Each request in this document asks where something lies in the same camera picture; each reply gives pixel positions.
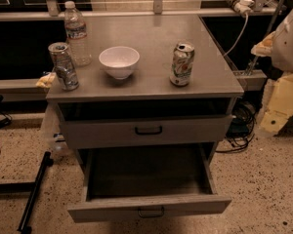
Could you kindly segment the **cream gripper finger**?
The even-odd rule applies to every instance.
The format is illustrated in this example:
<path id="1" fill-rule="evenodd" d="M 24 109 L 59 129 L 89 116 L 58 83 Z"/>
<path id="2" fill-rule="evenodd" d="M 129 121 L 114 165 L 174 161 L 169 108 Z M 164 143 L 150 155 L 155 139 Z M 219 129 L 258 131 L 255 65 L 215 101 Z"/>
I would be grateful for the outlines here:
<path id="1" fill-rule="evenodd" d="M 293 73 L 269 80 L 263 94 L 259 129 L 276 135 L 293 116 Z"/>

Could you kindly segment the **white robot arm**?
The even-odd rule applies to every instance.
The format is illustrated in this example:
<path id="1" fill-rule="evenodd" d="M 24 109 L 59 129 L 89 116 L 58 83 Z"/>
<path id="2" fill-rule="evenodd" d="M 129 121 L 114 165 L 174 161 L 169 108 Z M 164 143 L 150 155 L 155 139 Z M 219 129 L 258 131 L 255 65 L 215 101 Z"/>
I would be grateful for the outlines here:
<path id="1" fill-rule="evenodd" d="M 272 137 L 293 116 L 293 9 L 274 32 L 251 49 L 251 53 L 270 57 L 272 66 L 283 72 L 276 81 L 267 81 L 257 117 L 255 133 Z"/>

